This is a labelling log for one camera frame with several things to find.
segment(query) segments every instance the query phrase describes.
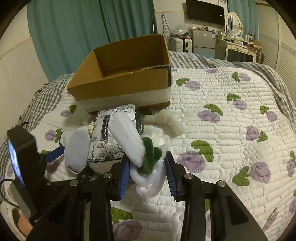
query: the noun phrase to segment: louvered closet door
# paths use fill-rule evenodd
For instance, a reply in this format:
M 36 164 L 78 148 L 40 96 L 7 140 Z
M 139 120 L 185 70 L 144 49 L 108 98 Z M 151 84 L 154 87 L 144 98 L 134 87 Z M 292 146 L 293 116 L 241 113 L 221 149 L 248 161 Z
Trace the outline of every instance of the louvered closet door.
M 290 96 L 296 104 L 296 40 L 280 18 L 281 26 L 281 50 L 276 71 L 283 78 L 288 87 Z
M 279 24 L 277 13 L 269 5 L 257 4 L 259 41 L 265 55 L 264 64 L 275 69 L 279 51 Z

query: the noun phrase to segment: floral tissue pack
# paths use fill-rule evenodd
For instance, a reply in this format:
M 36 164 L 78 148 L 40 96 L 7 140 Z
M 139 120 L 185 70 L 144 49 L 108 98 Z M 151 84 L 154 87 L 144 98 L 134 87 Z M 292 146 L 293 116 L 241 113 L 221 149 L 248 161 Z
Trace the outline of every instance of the floral tissue pack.
M 128 115 L 141 135 L 140 114 L 134 105 L 127 104 L 114 109 L 99 111 L 91 136 L 88 163 L 91 169 L 100 174 L 110 171 L 112 165 L 120 162 L 124 154 L 108 129 L 110 116 L 119 110 Z

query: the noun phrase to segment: television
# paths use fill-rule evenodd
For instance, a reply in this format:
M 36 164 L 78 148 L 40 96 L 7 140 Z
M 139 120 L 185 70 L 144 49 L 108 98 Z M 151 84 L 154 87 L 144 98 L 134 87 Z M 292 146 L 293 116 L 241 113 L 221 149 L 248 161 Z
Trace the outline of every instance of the television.
M 186 5 L 188 19 L 224 25 L 223 7 L 197 0 L 186 0 Z

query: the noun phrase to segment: open cardboard box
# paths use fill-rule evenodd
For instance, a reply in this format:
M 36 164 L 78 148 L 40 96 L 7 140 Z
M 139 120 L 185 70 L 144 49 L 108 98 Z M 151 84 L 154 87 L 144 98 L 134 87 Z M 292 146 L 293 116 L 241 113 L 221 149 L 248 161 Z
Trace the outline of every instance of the open cardboard box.
M 145 35 L 94 49 L 67 89 L 89 112 L 125 104 L 167 107 L 171 67 L 164 36 Z

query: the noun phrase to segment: green curtain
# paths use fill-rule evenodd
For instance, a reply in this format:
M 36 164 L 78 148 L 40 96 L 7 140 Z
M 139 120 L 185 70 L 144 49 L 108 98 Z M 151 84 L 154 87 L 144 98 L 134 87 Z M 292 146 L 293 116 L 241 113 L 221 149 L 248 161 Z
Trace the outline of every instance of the green curtain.
M 235 12 L 243 22 L 243 38 L 250 32 L 254 40 L 259 39 L 258 12 L 255 0 L 228 0 L 228 11 Z
M 28 4 L 30 35 L 49 82 L 75 72 L 96 47 L 153 33 L 152 19 L 152 0 L 31 0 Z

